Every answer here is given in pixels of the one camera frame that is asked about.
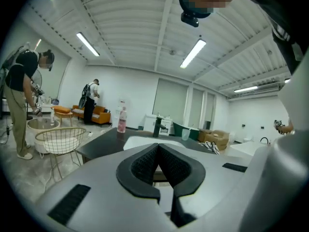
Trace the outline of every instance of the black countertop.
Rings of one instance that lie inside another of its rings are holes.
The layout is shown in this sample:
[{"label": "black countertop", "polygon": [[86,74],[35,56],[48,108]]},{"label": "black countertop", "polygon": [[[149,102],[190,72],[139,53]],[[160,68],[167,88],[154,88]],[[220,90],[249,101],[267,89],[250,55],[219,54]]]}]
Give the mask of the black countertop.
[{"label": "black countertop", "polygon": [[[107,133],[80,147],[76,151],[89,160],[111,155],[113,153],[123,151],[126,141],[131,136],[152,137],[151,135],[145,134],[143,131],[126,129],[125,133],[118,133],[117,128],[113,128]],[[198,142],[192,140],[191,138],[189,138],[187,141],[183,141],[181,137],[173,136],[159,135],[158,138],[164,140],[173,140],[181,143],[186,148],[212,154],[212,152],[208,151],[205,147],[199,145]]]}]

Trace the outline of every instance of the hair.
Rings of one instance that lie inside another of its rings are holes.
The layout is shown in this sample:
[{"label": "hair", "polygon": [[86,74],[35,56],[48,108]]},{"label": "hair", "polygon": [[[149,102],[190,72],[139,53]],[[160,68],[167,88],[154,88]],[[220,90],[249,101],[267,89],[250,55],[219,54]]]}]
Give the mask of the hair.
[{"label": "hair", "polygon": [[55,60],[55,55],[52,53],[51,49],[48,49],[46,52],[42,52],[43,56],[47,56],[47,59],[50,63],[53,63]]}]

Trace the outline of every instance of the round table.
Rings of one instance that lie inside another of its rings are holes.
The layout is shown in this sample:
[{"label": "round table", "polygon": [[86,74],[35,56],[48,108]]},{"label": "round table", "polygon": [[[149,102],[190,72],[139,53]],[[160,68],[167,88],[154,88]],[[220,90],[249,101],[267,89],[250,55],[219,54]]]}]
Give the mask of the round table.
[{"label": "round table", "polygon": [[60,126],[62,124],[62,119],[63,118],[69,118],[70,119],[70,123],[71,123],[71,127],[73,127],[72,125],[72,117],[73,117],[73,113],[72,112],[69,112],[67,114],[64,114],[64,113],[60,113],[60,112],[56,112],[55,111],[55,116],[60,118]]}]

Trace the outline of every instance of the faucet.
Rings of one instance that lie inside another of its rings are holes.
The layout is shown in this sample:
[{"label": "faucet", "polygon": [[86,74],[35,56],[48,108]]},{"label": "faucet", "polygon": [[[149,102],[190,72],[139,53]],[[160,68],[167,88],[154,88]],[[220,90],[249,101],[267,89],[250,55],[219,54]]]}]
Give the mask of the faucet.
[{"label": "faucet", "polygon": [[267,138],[267,137],[262,137],[261,140],[260,140],[260,142],[261,142],[264,138],[267,140],[267,144],[268,144],[268,138]]},{"label": "faucet", "polygon": [[162,121],[162,118],[160,118],[160,117],[156,118],[153,137],[159,136],[160,128],[166,129],[166,127],[164,125],[161,125],[161,121]]}]

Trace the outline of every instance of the orange cushion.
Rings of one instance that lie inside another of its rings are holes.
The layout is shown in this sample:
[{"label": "orange cushion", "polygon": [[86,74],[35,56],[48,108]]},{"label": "orange cushion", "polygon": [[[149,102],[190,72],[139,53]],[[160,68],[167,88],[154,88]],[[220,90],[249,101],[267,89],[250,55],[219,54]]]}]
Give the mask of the orange cushion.
[{"label": "orange cushion", "polygon": [[71,111],[70,108],[63,107],[63,106],[52,106],[52,108],[54,109],[55,112],[64,113],[64,114],[68,114]]}]

